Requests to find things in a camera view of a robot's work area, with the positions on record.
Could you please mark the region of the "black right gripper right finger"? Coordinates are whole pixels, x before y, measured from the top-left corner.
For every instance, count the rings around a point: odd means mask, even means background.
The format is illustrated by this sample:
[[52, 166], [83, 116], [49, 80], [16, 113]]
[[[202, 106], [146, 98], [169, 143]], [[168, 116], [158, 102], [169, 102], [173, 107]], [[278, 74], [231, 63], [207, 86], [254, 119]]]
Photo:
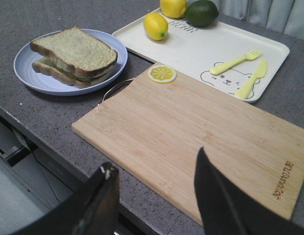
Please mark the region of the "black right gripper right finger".
[[195, 195], [206, 235], [304, 235], [304, 228], [267, 209], [224, 176], [204, 148], [197, 154]]

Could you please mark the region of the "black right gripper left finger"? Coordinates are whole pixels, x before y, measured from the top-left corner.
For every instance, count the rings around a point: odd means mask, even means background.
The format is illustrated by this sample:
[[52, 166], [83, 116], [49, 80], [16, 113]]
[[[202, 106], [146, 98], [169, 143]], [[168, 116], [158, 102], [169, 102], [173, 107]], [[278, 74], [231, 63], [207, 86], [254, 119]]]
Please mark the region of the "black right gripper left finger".
[[112, 235], [118, 220], [119, 171], [103, 163], [81, 188], [17, 235]]

